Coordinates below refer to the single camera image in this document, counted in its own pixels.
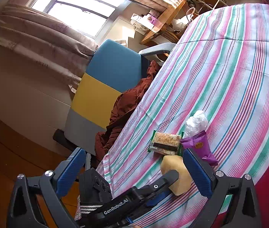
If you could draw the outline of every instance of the plastic bag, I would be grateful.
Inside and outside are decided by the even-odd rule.
[[[173,30],[181,31],[188,23],[190,23],[192,17],[193,15],[189,14],[181,19],[173,19],[171,22],[173,25]]]
[[[189,117],[185,122],[185,130],[183,138],[193,137],[199,132],[206,129],[208,126],[208,119],[205,116],[204,111],[196,111],[196,113]]]

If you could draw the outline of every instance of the brown jacket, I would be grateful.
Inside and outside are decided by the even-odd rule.
[[[126,122],[143,98],[144,93],[149,88],[160,68],[161,66],[159,64],[152,61],[147,69],[147,77],[141,79],[133,89],[125,91],[117,98],[117,101],[114,103],[114,108],[111,111],[110,123],[106,127],[107,131],[98,132],[96,134],[96,158],[93,157],[91,159],[92,167],[97,167],[105,154],[113,146]]]

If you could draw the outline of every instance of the striped bedsheet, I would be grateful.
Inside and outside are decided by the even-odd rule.
[[[114,197],[161,176],[162,156],[147,152],[153,130],[177,134],[197,110],[209,120],[215,170],[256,183],[269,166],[269,5],[219,8],[191,23],[97,169]],[[192,183],[135,224],[187,227],[206,200]]]

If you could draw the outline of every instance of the window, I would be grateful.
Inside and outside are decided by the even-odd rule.
[[[36,0],[32,8],[52,15],[100,43],[129,3],[128,0]]]

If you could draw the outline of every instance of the purple packaging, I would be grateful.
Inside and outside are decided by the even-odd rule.
[[[155,25],[158,22],[158,20],[150,14],[144,15],[143,19],[147,20],[148,22],[152,23],[153,25]]]
[[[180,143],[184,149],[193,148],[198,156],[208,162],[210,166],[218,165],[218,160],[211,153],[208,137],[204,130],[193,137],[180,140]]]

